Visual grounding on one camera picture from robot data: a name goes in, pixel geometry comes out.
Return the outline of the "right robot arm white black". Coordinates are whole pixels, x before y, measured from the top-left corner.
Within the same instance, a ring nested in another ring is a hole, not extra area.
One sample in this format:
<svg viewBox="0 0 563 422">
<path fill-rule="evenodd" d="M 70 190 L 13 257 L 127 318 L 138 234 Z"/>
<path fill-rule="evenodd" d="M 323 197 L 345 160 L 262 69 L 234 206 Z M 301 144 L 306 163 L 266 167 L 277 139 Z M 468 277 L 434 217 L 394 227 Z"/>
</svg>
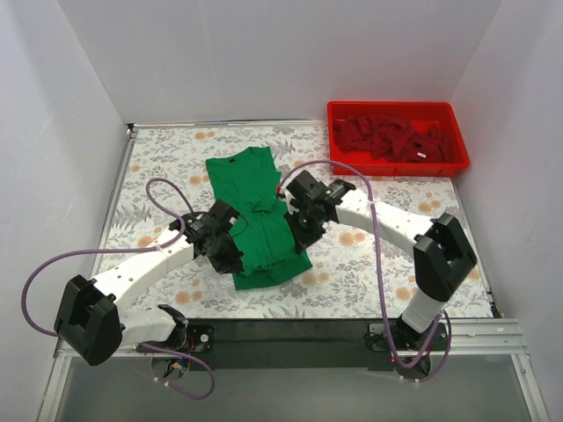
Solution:
<svg viewBox="0 0 563 422">
<path fill-rule="evenodd" d="M 394 244 L 413 259 L 418 290 L 396 322 L 398 338 L 413 350 L 428 342 L 429 327 L 478 263 L 459 220 L 448 213 L 431 218 L 406 212 L 371 200 L 345 180 L 326 185 L 308 171 L 297 174 L 283 194 L 297 251 L 315 244 L 326 224 L 335 222 Z"/>
</svg>

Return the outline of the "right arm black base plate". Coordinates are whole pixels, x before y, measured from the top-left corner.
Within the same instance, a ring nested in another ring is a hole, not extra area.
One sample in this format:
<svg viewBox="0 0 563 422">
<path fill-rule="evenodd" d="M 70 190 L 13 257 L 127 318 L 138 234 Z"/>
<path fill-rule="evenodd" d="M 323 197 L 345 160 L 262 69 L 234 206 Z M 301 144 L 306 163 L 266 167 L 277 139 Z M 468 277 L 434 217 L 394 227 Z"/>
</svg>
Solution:
<svg viewBox="0 0 563 422">
<path fill-rule="evenodd" d="M 431 328 L 427 328 L 424 332 L 418 333 L 408 325 L 397 324 L 396 321 L 390 322 L 391 336 L 398 352 L 413 352 L 419 350 L 427 351 L 444 351 L 448 343 L 449 333 L 446 325 L 439 323 L 435 333 L 427 347 L 424 343 L 430 334 Z M 368 332 L 364 336 L 366 346 L 374 351 L 390 351 L 388 338 L 383 323 L 370 324 Z"/>
</svg>

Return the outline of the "green t shirt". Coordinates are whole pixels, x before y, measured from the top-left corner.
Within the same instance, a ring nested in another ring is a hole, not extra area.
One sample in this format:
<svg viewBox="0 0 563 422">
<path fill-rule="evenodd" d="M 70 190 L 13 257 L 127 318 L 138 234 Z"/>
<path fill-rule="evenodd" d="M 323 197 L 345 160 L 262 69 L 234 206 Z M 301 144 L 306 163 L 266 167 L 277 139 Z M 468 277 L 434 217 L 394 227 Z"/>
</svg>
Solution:
<svg viewBox="0 0 563 422">
<path fill-rule="evenodd" d="M 240 213 L 230 230 L 243 253 L 233 275 L 235 289 L 276 287 L 312 268 L 306 252 L 296 252 L 284 218 L 286 203 L 276 197 L 281 173 L 269 147 L 249 147 L 234 156 L 210 158 L 206 169 L 217 200 Z"/>
</svg>

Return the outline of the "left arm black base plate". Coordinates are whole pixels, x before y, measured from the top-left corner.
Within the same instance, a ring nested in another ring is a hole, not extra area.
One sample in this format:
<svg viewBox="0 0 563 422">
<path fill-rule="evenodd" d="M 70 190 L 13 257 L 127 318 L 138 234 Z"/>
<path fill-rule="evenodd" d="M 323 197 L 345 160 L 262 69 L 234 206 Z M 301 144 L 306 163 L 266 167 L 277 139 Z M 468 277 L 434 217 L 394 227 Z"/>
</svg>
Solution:
<svg viewBox="0 0 563 422">
<path fill-rule="evenodd" d="M 215 327 L 210 324 L 181 324 L 164 341 L 148 341 L 149 345 L 183 353 L 207 353 L 212 350 Z"/>
</svg>

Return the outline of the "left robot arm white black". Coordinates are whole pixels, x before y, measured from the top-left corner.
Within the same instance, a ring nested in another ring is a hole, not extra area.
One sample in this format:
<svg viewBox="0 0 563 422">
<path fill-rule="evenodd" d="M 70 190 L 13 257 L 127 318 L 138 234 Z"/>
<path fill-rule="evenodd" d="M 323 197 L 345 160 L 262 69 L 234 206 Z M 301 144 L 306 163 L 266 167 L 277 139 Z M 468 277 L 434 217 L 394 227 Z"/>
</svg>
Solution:
<svg viewBox="0 0 563 422">
<path fill-rule="evenodd" d="M 204 213 L 182 215 L 146 252 L 87 280 L 78 275 L 65 286 L 55 332 L 89 365 L 108 360 L 120 347 L 170 352 L 186 345 L 188 321 L 170 305 L 132 310 L 130 305 L 168 273 L 199 256 L 217 273 L 238 273 L 242 252 L 230 234 L 240 213 L 217 200 Z"/>
</svg>

